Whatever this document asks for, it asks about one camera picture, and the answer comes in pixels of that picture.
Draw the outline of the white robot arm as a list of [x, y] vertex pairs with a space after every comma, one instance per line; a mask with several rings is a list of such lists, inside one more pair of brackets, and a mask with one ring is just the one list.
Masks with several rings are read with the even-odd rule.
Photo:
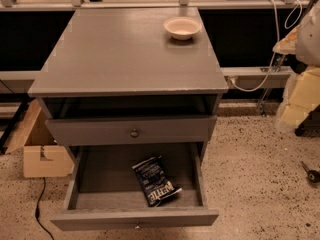
[[320, 106], [320, 1], [303, 17], [273, 51], [293, 55], [305, 66], [287, 80], [277, 124], [283, 131], [297, 129]]

